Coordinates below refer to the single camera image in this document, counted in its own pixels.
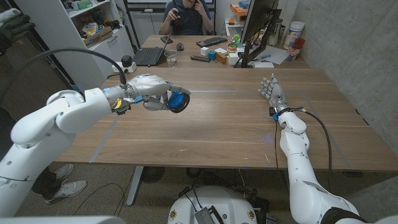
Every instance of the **monitor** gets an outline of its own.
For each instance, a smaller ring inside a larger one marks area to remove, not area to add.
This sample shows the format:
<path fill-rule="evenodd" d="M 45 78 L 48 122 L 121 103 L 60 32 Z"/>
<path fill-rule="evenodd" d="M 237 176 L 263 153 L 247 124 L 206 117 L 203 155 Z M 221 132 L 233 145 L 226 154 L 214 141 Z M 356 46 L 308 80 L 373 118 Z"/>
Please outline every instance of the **monitor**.
<path fill-rule="evenodd" d="M 241 43 L 246 44 L 241 67 L 246 68 L 251 60 L 266 49 L 267 40 L 274 31 L 276 21 L 280 16 L 281 10 L 276 9 L 278 2 L 279 0 L 251 0 L 241 36 Z M 267 30 L 261 39 L 260 46 L 249 54 L 254 35 L 265 27 Z"/>

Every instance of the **robot finger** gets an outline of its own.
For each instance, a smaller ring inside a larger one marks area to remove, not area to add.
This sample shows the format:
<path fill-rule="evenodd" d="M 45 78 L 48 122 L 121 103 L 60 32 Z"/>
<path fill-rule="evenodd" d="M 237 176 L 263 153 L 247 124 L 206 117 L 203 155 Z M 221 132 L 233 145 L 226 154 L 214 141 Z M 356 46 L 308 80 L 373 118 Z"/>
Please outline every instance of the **robot finger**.
<path fill-rule="evenodd" d="M 144 98 L 144 108 L 150 111 L 157 111 L 157 110 L 168 110 L 167 105 L 157 101 L 157 99 L 151 96 L 145 96 Z"/>
<path fill-rule="evenodd" d="M 173 83 L 170 84 L 170 89 L 169 90 L 170 91 L 180 91 L 182 93 L 186 93 L 188 95 L 191 95 L 191 92 L 189 90 L 187 90 L 187 89 L 185 89 L 185 88 L 183 88 L 183 87 L 181 87 L 179 85 L 175 85 Z"/>
<path fill-rule="evenodd" d="M 169 101 L 169 95 L 167 94 L 167 92 L 162 94 L 162 98 L 163 98 L 163 104 L 167 105 L 167 102 Z"/>

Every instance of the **wooden desk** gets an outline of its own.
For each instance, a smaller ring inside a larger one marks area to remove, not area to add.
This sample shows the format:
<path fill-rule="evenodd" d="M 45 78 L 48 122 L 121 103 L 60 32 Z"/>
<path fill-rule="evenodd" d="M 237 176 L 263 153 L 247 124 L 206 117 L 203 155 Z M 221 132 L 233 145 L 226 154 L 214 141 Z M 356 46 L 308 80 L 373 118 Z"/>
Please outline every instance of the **wooden desk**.
<path fill-rule="evenodd" d="M 275 121 L 268 117 L 268 101 L 256 91 L 263 77 L 275 73 L 289 106 L 306 107 L 328 128 L 334 170 L 398 170 L 398 158 L 322 71 L 139 67 L 127 78 L 143 73 L 156 74 L 191 90 L 188 107 L 174 114 L 134 105 L 118 116 L 117 122 L 112 114 L 79 134 L 58 161 L 86 163 L 97 151 L 94 163 L 99 164 L 276 167 Z M 118 77 L 114 77 L 104 86 L 117 84 Z M 327 169 L 328 148 L 322 127 L 307 114 L 297 115 L 307 124 L 313 168 Z M 279 167 L 285 168 L 280 131 L 278 125 L 277 157 Z"/>
<path fill-rule="evenodd" d="M 148 39 L 144 42 L 142 47 L 163 47 L 164 43 L 161 41 L 162 35 L 150 35 Z M 177 67 L 178 68 L 231 68 L 232 65 L 222 64 L 219 62 L 211 61 L 211 62 L 201 62 L 196 60 L 191 60 L 191 55 L 200 56 L 200 47 L 197 46 L 197 42 L 200 40 L 209 39 L 215 36 L 171 36 L 170 38 L 173 40 L 173 43 L 166 45 L 166 50 L 176 50 L 177 44 L 182 43 L 184 45 L 184 50 L 178 51 L 177 53 Z M 210 50 L 214 50 L 217 48 L 227 49 L 228 42 L 224 42 L 218 45 L 210 46 Z M 274 64 L 275 68 L 310 68 L 304 61 L 302 57 L 297 57 L 293 62 L 289 62 L 285 60 L 280 65 Z M 164 57 L 161 58 L 158 66 L 167 68 L 167 62 Z"/>

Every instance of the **shoe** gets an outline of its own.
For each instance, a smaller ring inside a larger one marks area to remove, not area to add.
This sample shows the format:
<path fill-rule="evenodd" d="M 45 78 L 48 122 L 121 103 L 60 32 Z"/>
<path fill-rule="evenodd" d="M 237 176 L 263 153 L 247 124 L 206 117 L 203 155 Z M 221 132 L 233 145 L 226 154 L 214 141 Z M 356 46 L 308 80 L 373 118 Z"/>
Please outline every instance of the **shoe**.
<path fill-rule="evenodd" d="M 86 186 L 87 186 L 86 180 L 79 180 L 67 184 L 62 183 L 57 193 L 55 193 L 55 195 L 51 199 L 45 200 L 45 203 L 51 205 L 61 201 L 64 198 L 73 197 L 78 193 L 80 193 L 82 190 L 84 190 Z"/>
<path fill-rule="evenodd" d="M 67 164 L 55 171 L 55 174 L 57 175 L 57 181 L 61 182 L 65 180 L 69 174 L 73 170 L 73 165 L 72 164 Z"/>

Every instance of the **white shelf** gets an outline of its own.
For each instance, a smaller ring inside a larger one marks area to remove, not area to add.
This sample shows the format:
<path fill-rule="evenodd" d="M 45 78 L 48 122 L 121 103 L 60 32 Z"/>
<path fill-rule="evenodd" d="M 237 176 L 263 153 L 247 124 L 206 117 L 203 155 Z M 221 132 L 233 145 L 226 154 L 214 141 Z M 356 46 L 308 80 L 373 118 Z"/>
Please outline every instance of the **white shelf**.
<path fill-rule="evenodd" d="M 83 13 L 89 11 L 89 10 L 92 10 L 92 9 L 102 5 L 102 4 L 105 4 L 105 3 L 109 2 L 109 0 L 105 0 L 105 1 L 102 1 L 102 2 L 98 2 L 98 3 L 95 2 L 95 1 L 91 1 L 91 2 L 93 3 L 93 6 L 88 7 L 87 9 L 82 9 L 82 10 L 76 10 L 76 11 L 68 12 L 69 18 L 73 18 L 73 17 L 78 16 L 80 14 L 83 14 Z"/>

